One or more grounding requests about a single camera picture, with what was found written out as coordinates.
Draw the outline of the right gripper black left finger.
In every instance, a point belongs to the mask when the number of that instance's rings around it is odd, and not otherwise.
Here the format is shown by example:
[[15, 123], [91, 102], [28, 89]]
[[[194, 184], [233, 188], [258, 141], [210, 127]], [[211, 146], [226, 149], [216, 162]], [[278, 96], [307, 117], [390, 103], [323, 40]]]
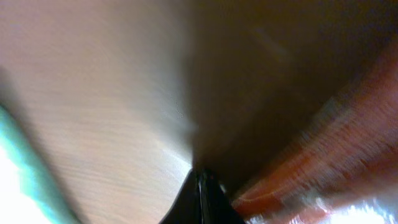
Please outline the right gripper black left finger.
[[190, 170], [173, 205], [160, 224], [200, 224], [201, 203], [197, 173]]

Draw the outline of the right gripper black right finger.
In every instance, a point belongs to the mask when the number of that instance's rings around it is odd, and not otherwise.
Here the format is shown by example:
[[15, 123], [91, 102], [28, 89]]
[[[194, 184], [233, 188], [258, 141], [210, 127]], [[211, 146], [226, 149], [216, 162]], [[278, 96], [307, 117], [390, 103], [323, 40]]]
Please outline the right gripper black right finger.
[[208, 169], [198, 178], [202, 224], [245, 224], [223, 193], [218, 179]]

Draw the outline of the teal wet wipes pack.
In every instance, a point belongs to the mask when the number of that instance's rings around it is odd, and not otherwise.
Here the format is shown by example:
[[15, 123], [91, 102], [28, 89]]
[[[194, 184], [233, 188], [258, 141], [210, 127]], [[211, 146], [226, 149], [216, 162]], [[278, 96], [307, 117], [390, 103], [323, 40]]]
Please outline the teal wet wipes pack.
[[52, 174], [1, 108], [1, 224], [79, 224]]

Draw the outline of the orange chocolate bar wrapper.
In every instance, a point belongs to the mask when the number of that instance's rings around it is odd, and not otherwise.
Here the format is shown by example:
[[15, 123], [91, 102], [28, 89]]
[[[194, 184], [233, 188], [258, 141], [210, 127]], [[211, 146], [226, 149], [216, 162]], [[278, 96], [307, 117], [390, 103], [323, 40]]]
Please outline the orange chocolate bar wrapper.
[[233, 207], [250, 223], [397, 222], [397, 42]]

